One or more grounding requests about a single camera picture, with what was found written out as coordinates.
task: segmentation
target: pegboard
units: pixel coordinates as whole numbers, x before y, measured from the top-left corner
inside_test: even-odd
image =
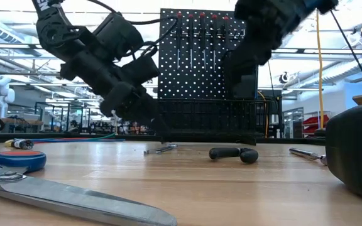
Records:
[[[227,50],[235,49],[242,40],[245,32],[244,21],[236,21],[232,11],[208,11],[196,9],[161,9],[160,17],[176,16],[182,13],[182,31],[180,45],[179,68],[177,68],[177,47],[175,30],[161,43],[159,49],[158,98],[181,99],[225,99],[226,88],[222,73],[221,58]],[[199,32],[199,16],[205,13],[206,45],[201,46]],[[194,44],[192,46],[192,68],[190,66],[189,15],[194,16]],[[212,16],[217,16],[218,37],[217,45],[213,47],[211,36]],[[228,20],[229,41],[225,42],[222,35],[224,17]],[[160,23],[160,36],[172,25],[173,21]]]

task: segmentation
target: black handle tool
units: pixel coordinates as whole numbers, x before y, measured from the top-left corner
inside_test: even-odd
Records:
[[[190,14],[189,19],[189,29],[188,29],[188,38],[189,38],[189,52],[190,52],[190,66],[192,70],[192,50],[194,47],[194,15]]]
[[[211,159],[240,157],[244,163],[254,163],[258,159],[259,154],[250,148],[212,148],[209,151],[209,157]]]
[[[205,24],[205,13],[200,13],[199,22],[200,22],[200,47],[202,48],[202,53],[204,55],[204,68],[205,68],[205,71],[206,71],[206,24]]]
[[[182,13],[177,13],[178,23],[176,34],[176,46],[177,46],[177,70],[180,69],[180,52],[181,52],[181,35],[182,35]]]
[[[212,15],[213,72],[216,71],[217,15]]]
[[[224,48],[226,51],[229,50],[228,44],[229,44],[229,17],[224,17],[224,25],[223,25],[223,37],[224,37]]]

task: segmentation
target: wooden workbench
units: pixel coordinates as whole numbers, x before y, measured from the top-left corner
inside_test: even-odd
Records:
[[[143,156],[160,144],[37,144],[47,165],[31,176],[153,205],[174,215],[178,225],[362,225],[362,198],[319,162],[291,156],[292,145],[259,144],[254,148],[260,158],[252,165],[208,157],[210,148],[239,144],[179,145]],[[293,146],[324,152],[320,146]],[[100,224],[0,198],[0,225]]]

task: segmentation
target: blue scissor handle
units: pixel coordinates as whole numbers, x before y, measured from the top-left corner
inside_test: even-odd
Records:
[[[44,168],[47,156],[40,151],[5,151],[0,153],[0,166],[27,167],[27,173]]]

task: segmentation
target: scissors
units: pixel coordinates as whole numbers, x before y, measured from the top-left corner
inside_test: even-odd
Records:
[[[143,203],[24,175],[44,168],[39,151],[0,153],[0,196],[113,225],[176,226],[169,213]]]

